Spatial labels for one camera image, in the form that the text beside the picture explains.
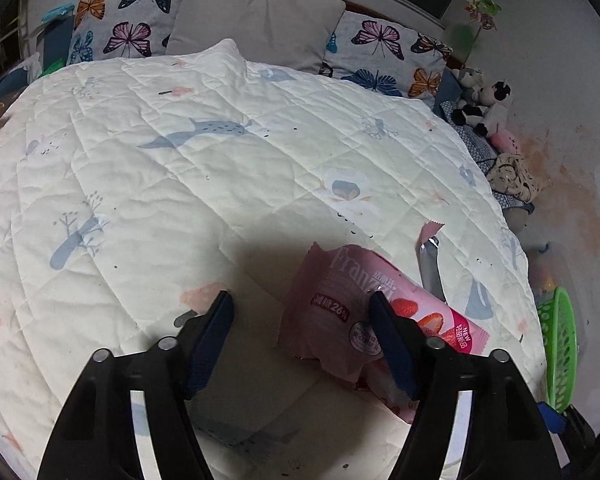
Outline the pink snack wrapper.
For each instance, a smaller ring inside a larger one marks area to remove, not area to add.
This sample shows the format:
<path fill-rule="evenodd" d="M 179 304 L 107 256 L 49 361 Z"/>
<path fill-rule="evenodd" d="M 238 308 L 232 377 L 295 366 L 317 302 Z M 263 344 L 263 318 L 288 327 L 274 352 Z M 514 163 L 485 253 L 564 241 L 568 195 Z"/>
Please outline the pink snack wrapper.
<path fill-rule="evenodd" d="M 480 354 L 489 334 L 426 292 L 381 255 L 358 245 L 313 244 L 285 297 L 278 344 L 355 387 L 370 390 L 404 422 L 417 402 L 399 390 L 367 321 L 368 300 L 383 292 L 402 318 L 460 353 Z"/>

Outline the small silver foil wrapper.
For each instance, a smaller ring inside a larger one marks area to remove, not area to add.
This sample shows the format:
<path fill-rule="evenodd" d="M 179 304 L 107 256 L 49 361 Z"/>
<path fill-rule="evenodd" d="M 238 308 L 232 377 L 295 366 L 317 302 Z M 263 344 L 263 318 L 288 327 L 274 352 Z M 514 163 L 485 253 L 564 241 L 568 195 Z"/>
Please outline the small silver foil wrapper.
<path fill-rule="evenodd" d="M 440 242 L 437 234 L 441 229 L 441 223 L 427 222 L 420 230 L 416 252 L 422 288 L 440 301 L 446 302 L 438 266 Z"/>

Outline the green plastic basket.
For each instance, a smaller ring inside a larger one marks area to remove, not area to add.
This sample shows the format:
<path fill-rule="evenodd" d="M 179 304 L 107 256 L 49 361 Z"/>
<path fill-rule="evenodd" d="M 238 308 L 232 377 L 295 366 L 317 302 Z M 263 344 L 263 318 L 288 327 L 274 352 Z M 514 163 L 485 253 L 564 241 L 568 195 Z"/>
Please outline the green plastic basket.
<path fill-rule="evenodd" d="M 553 296 L 538 305 L 546 356 L 547 403 L 562 413 L 576 388 L 578 337 L 576 317 L 568 292 L 558 286 Z"/>

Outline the clear plastic storage box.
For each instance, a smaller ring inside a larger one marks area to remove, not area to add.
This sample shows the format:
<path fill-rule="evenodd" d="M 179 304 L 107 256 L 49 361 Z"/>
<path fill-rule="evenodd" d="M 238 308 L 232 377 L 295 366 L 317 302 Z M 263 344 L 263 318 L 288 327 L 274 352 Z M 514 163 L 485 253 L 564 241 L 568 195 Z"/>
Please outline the clear plastic storage box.
<path fill-rule="evenodd" d="M 556 274 L 556 252 L 552 244 L 533 247 L 527 252 L 528 280 L 536 304 L 550 300 L 554 297 L 560 279 Z"/>

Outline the white quilted bed cover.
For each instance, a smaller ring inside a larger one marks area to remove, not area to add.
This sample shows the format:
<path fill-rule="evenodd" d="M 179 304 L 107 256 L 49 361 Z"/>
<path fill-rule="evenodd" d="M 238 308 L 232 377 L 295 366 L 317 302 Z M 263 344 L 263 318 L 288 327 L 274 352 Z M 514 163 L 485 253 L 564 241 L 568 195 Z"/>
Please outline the white quilted bed cover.
<path fill-rule="evenodd" d="M 143 351 L 226 289 L 235 322 L 190 410 L 212 474 L 386 478 L 407 424 L 276 339 L 313 245 L 418 278 L 430 221 L 450 306 L 542 394 L 526 255 L 424 103 L 251 63 L 230 40 L 35 81 L 0 120 L 0 453 L 34 478 L 95 350 Z"/>

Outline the spotted cream cloth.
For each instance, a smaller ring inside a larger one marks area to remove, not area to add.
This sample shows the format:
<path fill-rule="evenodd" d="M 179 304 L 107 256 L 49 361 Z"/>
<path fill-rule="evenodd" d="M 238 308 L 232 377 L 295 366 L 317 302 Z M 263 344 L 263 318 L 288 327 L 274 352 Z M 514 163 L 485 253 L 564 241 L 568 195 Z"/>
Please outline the spotted cream cloth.
<path fill-rule="evenodd" d="M 499 154 L 486 173 L 486 180 L 493 191 L 524 203 L 533 202 L 542 190 L 541 182 L 530 171 L 524 156 L 518 154 Z"/>

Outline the blue patterned folded blanket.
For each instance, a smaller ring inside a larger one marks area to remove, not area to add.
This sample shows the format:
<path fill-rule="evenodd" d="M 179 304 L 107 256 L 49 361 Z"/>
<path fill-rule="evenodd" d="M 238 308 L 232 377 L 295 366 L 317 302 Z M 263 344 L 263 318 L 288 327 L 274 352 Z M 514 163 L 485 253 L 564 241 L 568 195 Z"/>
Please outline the blue patterned folded blanket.
<path fill-rule="evenodd" d="M 454 110 L 454 103 L 451 101 L 443 101 L 434 107 L 434 111 L 437 115 L 445 120 L 460 136 L 466 145 L 469 155 L 486 176 L 494 166 L 498 154 L 491 148 L 491 145 L 486 139 L 477 136 L 470 127 L 455 125 L 451 119 L 452 110 Z M 492 193 L 503 210 L 520 208 L 527 214 L 534 213 L 535 206 L 532 203 L 525 203 L 514 196 L 503 194 L 495 190 L 493 190 Z"/>

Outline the pink plush toy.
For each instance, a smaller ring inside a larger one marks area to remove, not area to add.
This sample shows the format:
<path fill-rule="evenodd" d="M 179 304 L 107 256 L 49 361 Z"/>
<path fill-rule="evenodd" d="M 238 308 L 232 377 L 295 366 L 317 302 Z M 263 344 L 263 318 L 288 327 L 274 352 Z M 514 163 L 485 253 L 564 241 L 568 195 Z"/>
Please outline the pink plush toy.
<path fill-rule="evenodd" d="M 521 149 L 517 137 L 506 129 L 498 129 L 492 133 L 488 140 L 498 154 L 507 153 L 520 155 Z"/>

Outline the black white plush toy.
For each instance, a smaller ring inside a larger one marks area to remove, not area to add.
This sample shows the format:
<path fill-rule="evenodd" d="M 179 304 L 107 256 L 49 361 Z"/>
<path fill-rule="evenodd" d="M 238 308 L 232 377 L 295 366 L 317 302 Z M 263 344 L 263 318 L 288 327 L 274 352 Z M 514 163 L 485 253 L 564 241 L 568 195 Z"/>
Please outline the black white plush toy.
<path fill-rule="evenodd" d="M 451 73 L 463 88 L 451 113 L 453 124 L 471 127 L 477 136 L 486 139 L 504 129 L 513 96 L 509 83 L 486 81 L 478 68 L 465 67 Z"/>

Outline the right butterfly pillow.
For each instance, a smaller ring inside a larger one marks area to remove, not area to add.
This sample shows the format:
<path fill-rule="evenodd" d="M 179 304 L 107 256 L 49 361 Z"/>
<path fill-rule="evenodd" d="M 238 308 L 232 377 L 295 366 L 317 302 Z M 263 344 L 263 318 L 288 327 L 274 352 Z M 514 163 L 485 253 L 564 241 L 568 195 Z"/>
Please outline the right butterfly pillow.
<path fill-rule="evenodd" d="M 433 106 L 451 53 L 422 32 L 347 11 L 328 40 L 320 74 Z"/>

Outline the butterfly pillow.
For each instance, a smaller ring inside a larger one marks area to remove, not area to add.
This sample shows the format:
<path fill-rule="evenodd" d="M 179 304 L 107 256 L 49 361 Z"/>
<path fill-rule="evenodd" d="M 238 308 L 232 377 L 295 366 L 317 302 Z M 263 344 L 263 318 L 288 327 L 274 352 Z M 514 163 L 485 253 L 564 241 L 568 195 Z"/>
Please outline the butterfly pillow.
<path fill-rule="evenodd" d="M 422 32 L 347 11 L 328 40 L 320 74 L 433 106 L 451 53 Z"/>
<path fill-rule="evenodd" d="M 79 0 L 68 64 L 164 55 L 182 0 Z"/>

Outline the left butterfly pillow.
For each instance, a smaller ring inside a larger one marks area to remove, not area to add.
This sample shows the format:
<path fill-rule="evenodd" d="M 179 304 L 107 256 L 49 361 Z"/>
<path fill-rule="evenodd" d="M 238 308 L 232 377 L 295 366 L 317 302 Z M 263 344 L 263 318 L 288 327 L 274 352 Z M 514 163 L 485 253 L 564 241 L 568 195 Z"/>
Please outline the left butterfly pillow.
<path fill-rule="evenodd" d="M 68 64 L 164 55 L 182 0 L 79 0 Z"/>

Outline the beige pillow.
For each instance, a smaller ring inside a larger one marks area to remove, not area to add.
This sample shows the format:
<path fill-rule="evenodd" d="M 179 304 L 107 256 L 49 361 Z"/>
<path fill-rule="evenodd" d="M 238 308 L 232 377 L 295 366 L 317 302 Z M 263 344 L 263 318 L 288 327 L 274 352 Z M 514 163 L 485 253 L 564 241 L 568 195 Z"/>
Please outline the beige pillow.
<path fill-rule="evenodd" d="M 166 53 L 228 38 L 248 61 L 316 74 L 344 10 L 341 0 L 182 0 Z"/>

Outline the colourful pinwheel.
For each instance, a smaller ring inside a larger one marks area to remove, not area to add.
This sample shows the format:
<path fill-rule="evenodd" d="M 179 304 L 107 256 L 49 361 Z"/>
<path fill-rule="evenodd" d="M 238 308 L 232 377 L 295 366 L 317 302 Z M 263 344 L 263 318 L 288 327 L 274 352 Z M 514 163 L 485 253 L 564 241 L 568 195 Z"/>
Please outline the colourful pinwheel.
<path fill-rule="evenodd" d="M 466 64 L 481 33 L 496 29 L 494 18 L 502 8 L 494 0 L 465 0 L 464 10 L 468 15 L 468 22 L 455 24 L 451 39 L 457 57 Z"/>

